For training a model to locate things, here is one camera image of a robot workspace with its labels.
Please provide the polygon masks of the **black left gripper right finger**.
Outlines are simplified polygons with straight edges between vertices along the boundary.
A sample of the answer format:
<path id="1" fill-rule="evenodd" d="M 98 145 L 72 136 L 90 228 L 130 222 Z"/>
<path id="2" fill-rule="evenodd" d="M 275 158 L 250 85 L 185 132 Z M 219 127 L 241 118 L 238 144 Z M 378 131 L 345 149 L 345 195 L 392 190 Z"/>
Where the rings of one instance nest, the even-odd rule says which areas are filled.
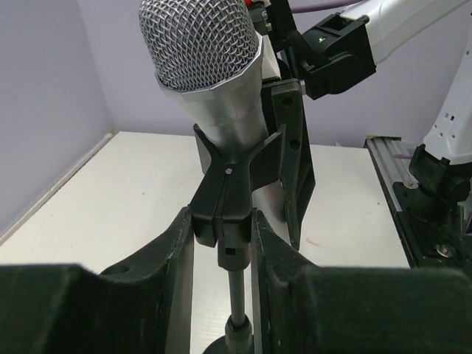
<path id="1" fill-rule="evenodd" d="M 471 281 L 448 268 L 319 267 L 251 216 L 256 353 L 469 353 Z"/>

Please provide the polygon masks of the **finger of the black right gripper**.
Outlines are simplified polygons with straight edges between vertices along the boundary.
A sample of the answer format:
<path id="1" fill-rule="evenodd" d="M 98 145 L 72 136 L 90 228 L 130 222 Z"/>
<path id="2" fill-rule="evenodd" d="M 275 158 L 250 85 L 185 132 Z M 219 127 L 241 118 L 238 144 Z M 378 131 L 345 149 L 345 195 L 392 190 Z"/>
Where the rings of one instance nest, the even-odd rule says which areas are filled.
<path id="1" fill-rule="evenodd" d="M 276 126 L 285 127 L 281 182 L 290 242 L 298 250 L 302 222 L 316 185 L 299 81 L 291 79 L 276 84 L 271 89 L 271 102 Z"/>

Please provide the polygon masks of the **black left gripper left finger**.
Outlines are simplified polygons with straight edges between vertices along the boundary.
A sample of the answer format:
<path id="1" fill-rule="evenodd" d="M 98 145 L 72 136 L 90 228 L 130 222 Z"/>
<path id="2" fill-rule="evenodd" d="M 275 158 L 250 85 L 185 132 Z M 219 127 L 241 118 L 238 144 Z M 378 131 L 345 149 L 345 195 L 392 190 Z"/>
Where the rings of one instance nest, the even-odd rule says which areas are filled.
<path id="1" fill-rule="evenodd" d="M 1 267 L 3 353 L 188 353 L 193 233 L 168 229 L 95 274 L 77 264 Z"/>

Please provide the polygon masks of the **silver microphone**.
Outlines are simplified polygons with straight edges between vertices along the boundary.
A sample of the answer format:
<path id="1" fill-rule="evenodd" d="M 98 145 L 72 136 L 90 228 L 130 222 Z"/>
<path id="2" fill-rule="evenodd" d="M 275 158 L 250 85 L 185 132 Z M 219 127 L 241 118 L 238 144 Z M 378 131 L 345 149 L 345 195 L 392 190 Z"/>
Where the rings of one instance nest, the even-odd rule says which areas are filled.
<path id="1" fill-rule="evenodd" d="M 161 90 L 230 163 L 268 137 L 263 37 L 243 1 L 142 1 L 139 26 Z"/>

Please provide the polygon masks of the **black round-base mic stand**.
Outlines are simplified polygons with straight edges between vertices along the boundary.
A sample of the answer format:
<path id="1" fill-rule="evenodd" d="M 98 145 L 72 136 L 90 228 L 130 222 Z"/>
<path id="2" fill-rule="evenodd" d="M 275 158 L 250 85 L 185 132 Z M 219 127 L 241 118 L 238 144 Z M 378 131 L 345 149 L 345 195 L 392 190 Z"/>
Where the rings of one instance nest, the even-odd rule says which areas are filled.
<path id="1" fill-rule="evenodd" d="M 204 178 L 190 202 L 197 241 L 218 250 L 218 265 L 229 276 L 231 313 L 225 334 L 206 353 L 253 353 L 252 325 L 246 315 L 244 271 L 251 260 L 252 193 L 278 181 L 284 156 L 285 126 L 238 157 L 223 157 L 204 132 L 194 127 Z"/>

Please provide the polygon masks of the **aluminium frame rail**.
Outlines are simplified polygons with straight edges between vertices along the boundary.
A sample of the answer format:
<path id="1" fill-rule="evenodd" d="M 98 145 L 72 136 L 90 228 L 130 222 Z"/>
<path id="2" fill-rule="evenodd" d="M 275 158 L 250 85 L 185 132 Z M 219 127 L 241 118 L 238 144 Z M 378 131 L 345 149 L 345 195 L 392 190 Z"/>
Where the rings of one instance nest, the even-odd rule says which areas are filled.
<path id="1" fill-rule="evenodd" d="M 409 249 L 408 243 L 404 240 L 400 221 L 396 216 L 402 209 L 395 195 L 393 185 L 395 182 L 401 182 L 409 189 L 417 188 L 417 180 L 409 172 L 409 161 L 416 148 L 416 144 L 404 142 L 400 137 L 370 136 L 366 138 L 364 147 L 371 156 L 401 245 L 405 251 L 406 259 L 410 267 L 415 267 L 412 252 Z"/>

